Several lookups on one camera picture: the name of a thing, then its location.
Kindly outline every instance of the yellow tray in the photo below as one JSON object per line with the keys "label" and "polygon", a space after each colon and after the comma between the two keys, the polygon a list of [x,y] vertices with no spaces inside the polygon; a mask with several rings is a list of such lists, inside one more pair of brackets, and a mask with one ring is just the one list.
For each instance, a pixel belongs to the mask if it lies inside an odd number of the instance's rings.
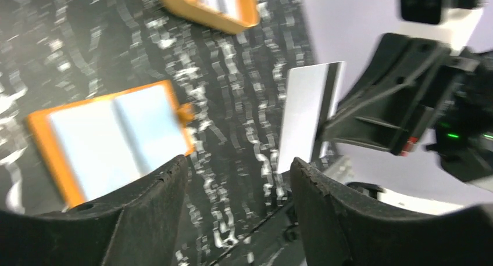
{"label": "yellow tray", "polygon": [[177,114],[177,117],[179,119],[178,122],[181,125],[181,132],[187,145],[187,151],[183,154],[191,154],[192,152],[194,152],[195,149],[193,146],[192,138],[186,130],[186,123],[193,120],[193,110],[189,104],[180,105],[178,103],[178,100],[176,99],[173,91],[173,87],[171,83],[167,80],[133,89],[128,89],[114,94],[81,100],[79,102],[70,103],[68,105],[36,111],[27,116],[27,125],[30,131],[33,133],[34,140],[41,152],[41,156],[43,157],[48,170],[53,176],[55,183],[60,189],[60,192],[69,207],[75,207],[92,199],[87,199],[84,196],[84,188],[82,187],[82,184],[78,181],[72,167],[70,166],[63,147],[59,143],[56,133],[53,130],[53,126],[50,123],[49,116],[53,112],[58,112],[64,109],[70,109],[72,107],[78,107],[101,100],[113,100],[118,96],[130,94],[155,86],[161,86],[164,88],[167,101],[172,107],[172,110]]}
{"label": "yellow tray", "polygon": [[236,0],[239,19],[219,12],[200,0],[161,0],[177,16],[228,34],[238,34],[259,24],[257,0]]}

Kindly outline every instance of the patterned tablecloth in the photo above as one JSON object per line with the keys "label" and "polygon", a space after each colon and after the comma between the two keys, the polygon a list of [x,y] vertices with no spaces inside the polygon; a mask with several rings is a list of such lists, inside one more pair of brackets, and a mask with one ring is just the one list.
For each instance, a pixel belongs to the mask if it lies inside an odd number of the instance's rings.
{"label": "patterned tablecloth", "polygon": [[[273,172],[287,71],[314,63],[300,0],[259,0],[258,9],[259,26],[230,36],[158,0],[0,0],[0,208],[65,207],[26,115],[171,79],[197,109],[175,263],[206,265],[254,242],[249,234],[285,193]],[[257,256],[269,263],[282,249]]]}

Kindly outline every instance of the dark tabletop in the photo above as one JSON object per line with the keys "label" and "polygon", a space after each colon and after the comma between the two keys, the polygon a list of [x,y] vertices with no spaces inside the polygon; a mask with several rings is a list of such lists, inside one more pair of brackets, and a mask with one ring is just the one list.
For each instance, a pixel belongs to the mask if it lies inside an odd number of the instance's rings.
{"label": "dark tabletop", "polygon": [[[259,0],[258,8],[260,25],[230,36],[179,19],[158,0],[0,0],[0,208],[65,207],[26,115],[170,79],[197,110],[175,263],[209,264],[254,242],[249,234],[284,201],[273,172],[287,71],[314,63],[299,0]],[[279,249],[260,255],[266,265]]]}

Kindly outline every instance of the gray floor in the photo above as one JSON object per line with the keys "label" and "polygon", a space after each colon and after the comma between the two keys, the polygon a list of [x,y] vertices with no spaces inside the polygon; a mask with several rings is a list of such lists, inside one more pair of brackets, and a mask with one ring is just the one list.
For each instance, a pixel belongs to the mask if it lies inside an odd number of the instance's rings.
{"label": "gray floor", "polygon": [[[469,46],[493,49],[493,0]],[[303,0],[312,46],[319,63],[347,61],[343,90],[359,77],[378,37],[397,28],[396,0]],[[428,134],[424,143],[429,143]],[[380,184],[400,193],[457,204],[493,202],[493,193],[466,185],[442,171],[431,153],[418,150],[408,157],[340,145],[351,156],[361,181]]]}

